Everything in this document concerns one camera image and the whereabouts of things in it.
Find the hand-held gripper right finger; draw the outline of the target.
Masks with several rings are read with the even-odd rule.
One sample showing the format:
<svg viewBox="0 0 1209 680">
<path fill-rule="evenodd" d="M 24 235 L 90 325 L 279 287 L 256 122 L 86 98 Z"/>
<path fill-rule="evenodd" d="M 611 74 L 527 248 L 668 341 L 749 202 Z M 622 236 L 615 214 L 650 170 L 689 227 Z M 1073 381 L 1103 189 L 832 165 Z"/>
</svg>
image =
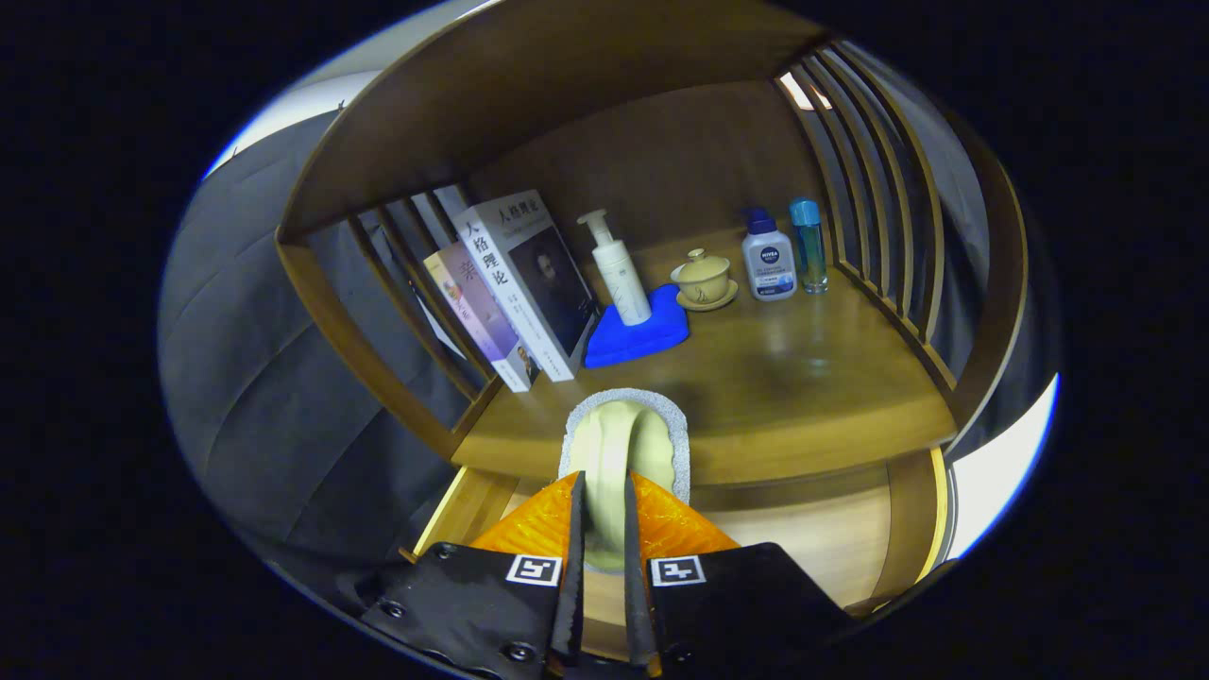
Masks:
<svg viewBox="0 0 1209 680">
<path fill-rule="evenodd" d="M 781 546 L 722 551 L 721 529 L 637 473 L 625 505 L 629 655 L 650 678 L 786 678 L 854 630 Z"/>
</svg>

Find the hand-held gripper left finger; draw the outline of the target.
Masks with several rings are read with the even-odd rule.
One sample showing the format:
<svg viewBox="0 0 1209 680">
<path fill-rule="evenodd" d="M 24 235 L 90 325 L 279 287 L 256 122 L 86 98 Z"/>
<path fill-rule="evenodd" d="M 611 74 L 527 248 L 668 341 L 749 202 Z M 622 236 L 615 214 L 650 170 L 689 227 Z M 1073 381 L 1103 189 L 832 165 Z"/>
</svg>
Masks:
<svg viewBox="0 0 1209 680">
<path fill-rule="evenodd" d="M 545 486 L 553 554 L 436 542 L 354 584 L 359 623 L 403 653 L 462 679 L 549 679 L 582 650 L 586 479 Z"/>
</svg>

